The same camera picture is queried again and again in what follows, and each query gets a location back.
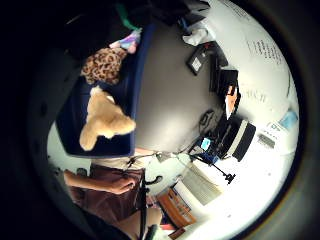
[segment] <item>beige teddy bear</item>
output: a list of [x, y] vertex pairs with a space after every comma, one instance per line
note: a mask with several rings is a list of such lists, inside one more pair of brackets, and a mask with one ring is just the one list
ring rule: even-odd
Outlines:
[[87, 122], [80, 134], [80, 145], [85, 151], [93, 149], [98, 136], [111, 139], [135, 129], [135, 121], [123, 114], [110, 94], [97, 86], [91, 89], [90, 95]]

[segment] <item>green object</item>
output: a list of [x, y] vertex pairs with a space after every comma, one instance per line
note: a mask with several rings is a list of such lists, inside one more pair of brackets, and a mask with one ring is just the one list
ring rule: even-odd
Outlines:
[[129, 21], [128, 19], [128, 13], [125, 9], [125, 7], [123, 6], [123, 4], [120, 3], [116, 3], [116, 9], [118, 11], [118, 14], [121, 18], [122, 24], [129, 28], [130, 30], [139, 30], [140, 28], [132, 25], [132, 23]]

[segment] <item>person's leg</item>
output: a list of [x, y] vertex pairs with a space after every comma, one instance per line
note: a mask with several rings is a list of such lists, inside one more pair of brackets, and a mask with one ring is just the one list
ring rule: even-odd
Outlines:
[[[125, 232], [131, 239], [137, 240], [140, 236], [140, 219], [141, 213], [140, 211], [135, 212], [128, 218], [114, 223], [113, 226], [119, 228], [121, 231]], [[161, 222], [162, 214], [161, 210], [158, 208], [147, 208], [147, 219], [146, 219], [146, 229], [145, 234], [147, 232], [148, 227], [157, 224], [159, 225]]]

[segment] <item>cable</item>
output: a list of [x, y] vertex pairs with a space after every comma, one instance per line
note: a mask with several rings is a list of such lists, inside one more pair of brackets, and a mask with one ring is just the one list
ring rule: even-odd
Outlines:
[[206, 179], [205, 177], [199, 175], [197, 172], [195, 172], [192, 168], [190, 168], [187, 164], [185, 164], [184, 162], [181, 161], [181, 159], [179, 158], [179, 156], [176, 156], [176, 158], [178, 159], [178, 161], [185, 166], [187, 169], [189, 169], [191, 172], [193, 172], [195, 175], [197, 175], [198, 177], [200, 177], [202, 180], [204, 180], [205, 182], [209, 183], [209, 184], [213, 184], [214, 186], [218, 186], [217, 184], [209, 181], [208, 179]]
[[188, 148], [193, 146], [200, 138], [202, 138], [206, 134], [206, 129], [208, 128], [209, 124], [211, 123], [214, 115], [215, 115], [215, 111], [211, 108], [208, 109], [207, 111], [205, 111], [201, 115], [200, 120], [198, 122], [199, 136], [196, 137], [193, 141], [191, 141], [191, 143], [189, 145], [187, 145], [185, 148], [180, 150], [177, 154], [180, 154], [180, 153], [183, 153], [184, 151], [186, 151]]
[[123, 171], [124, 171], [124, 172], [127, 171], [127, 170], [132, 166], [132, 164], [135, 163], [135, 161], [136, 161], [137, 159], [145, 158], [145, 157], [156, 156], [156, 154], [157, 154], [157, 152], [152, 153], [152, 154], [147, 154], [147, 155], [138, 155], [138, 156], [132, 156], [132, 157], [130, 157], [130, 158], [129, 158], [129, 161], [127, 162], [127, 165], [128, 165], [128, 166], [127, 166], [127, 168], [123, 169]]

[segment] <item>leopard print pillow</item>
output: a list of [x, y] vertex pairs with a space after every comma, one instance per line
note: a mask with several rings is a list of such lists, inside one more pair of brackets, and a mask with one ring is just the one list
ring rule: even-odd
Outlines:
[[81, 75], [89, 84], [95, 81], [117, 84], [121, 63], [126, 56], [127, 52], [122, 48], [102, 48], [86, 60]]

